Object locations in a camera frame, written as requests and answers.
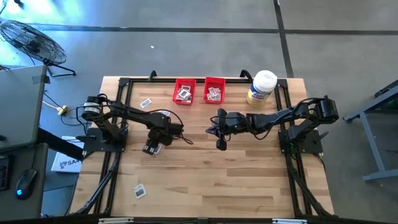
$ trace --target yellow label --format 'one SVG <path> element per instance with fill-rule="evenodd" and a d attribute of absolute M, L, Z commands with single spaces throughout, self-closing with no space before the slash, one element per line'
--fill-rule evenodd
<path fill-rule="evenodd" d="M 254 96 L 253 92 L 251 90 L 249 90 L 248 96 L 246 97 L 248 103 L 250 106 L 253 107 L 262 107 L 265 105 L 266 101 L 267 101 L 268 96 L 261 96 L 260 98 L 257 98 Z"/>

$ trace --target yellow connector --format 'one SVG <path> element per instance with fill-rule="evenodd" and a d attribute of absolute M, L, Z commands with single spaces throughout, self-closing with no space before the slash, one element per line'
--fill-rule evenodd
<path fill-rule="evenodd" d="M 67 106 L 63 106 L 62 108 L 58 107 L 57 111 L 58 111 L 58 115 L 62 116 L 63 114 L 65 114 L 68 111 L 68 107 Z"/>

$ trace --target computer mouse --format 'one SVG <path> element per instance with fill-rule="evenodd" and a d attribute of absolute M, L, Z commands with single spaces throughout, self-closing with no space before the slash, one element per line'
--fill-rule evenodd
<path fill-rule="evenodd" d="M 19 177 L 15 187 L 15 196 L 19 200 L 28 199 L 32 194 L 36 174 L 37 171 L 35 169 L 27 169 Z"/>

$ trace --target plastic bottle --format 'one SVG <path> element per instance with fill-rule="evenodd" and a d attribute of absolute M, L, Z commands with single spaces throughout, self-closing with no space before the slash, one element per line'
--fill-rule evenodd
<path fill-rule="evenodd" d="M 267 70 L 258 72 L 254 77 L 248 97 L 246 98 L 248 103 L 253 107 L 264 106 L 277 82 L 278 77 L 276 77 L 272 72 Z"/>

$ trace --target fan stand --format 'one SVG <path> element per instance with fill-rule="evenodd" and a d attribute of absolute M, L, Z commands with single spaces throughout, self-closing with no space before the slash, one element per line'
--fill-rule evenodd
<path fill-rule="evenodd" d="M 65 68 L 65 67 L 60 66 L 60 65 L 56 65 L 56 64 L 50 62 L 50 61 L 47 60 L 47 59 L 44 59 L 44 60 L 43 60 L 43 64 L 47 66 L 47 70 L 49 71 L 51 77 L 63 77 L 63 76 L 69 76 L 69 75 L 76 76 L 76 72 L 75 72 L 74 70 L 69 69 L 69 68 Z M 49 68 L 48 66 L 55 66 L 55 67 L 58 67 L 58 68 L 62 68 L 62 69 L 64 69 L 64 70 L 69 71 L 69 72 L 72 72 L 72 73 L 54 75 L 54 74 L 51 72 L 51 70 L 50 70 L 50 68 Z"/>

